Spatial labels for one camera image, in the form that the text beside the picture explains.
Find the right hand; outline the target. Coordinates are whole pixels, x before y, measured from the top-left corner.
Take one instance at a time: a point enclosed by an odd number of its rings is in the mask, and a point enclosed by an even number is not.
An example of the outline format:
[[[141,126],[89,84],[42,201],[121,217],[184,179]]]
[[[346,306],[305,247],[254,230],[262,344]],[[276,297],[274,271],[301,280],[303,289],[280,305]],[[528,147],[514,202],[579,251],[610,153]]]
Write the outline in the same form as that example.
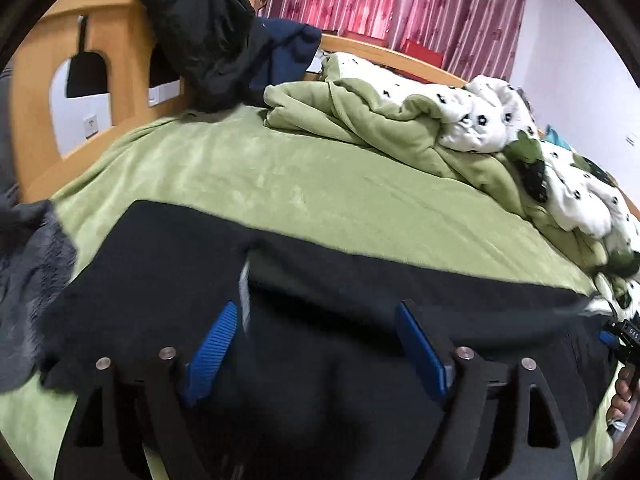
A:
[[[631,399],[634,396],[634,390],[631,388],[634,372],[636,368],[632,364],[623,366],[618,372],[614,384],[614,396],[611,399],[610,406],[606,411],[606,422],[608,426],[613,426],[616,422],[621,422],[625,416],[632,412],[634,406]]]

